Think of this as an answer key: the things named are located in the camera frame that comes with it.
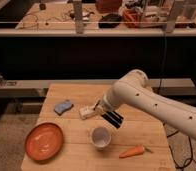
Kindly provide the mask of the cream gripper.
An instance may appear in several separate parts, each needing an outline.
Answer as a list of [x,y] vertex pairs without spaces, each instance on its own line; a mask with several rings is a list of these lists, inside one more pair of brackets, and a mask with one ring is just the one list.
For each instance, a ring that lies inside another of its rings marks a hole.
[[120,128],[120,125],[118,123],[123,122],[123,117],[119,115],[117,112],[112,111],[109,112],[108,115],[105,114],[105,111],[103,110],[102,106],[100,105],[100,101],[97,101],[95,104],[93,110],[96,112],[97,115],[101,115],[102,118],[104,118],[106,121],[108,121],[111,125],[113,125],[115,128]]

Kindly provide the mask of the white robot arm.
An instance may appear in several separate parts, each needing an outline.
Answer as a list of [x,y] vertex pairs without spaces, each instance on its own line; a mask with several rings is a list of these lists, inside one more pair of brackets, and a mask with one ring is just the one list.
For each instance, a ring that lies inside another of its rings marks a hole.
[[135,107],[196,140],[196,107],[146,89],[147,75],[134,69],[118,79],[100,98],[98,107],[112,112],[121,105]]

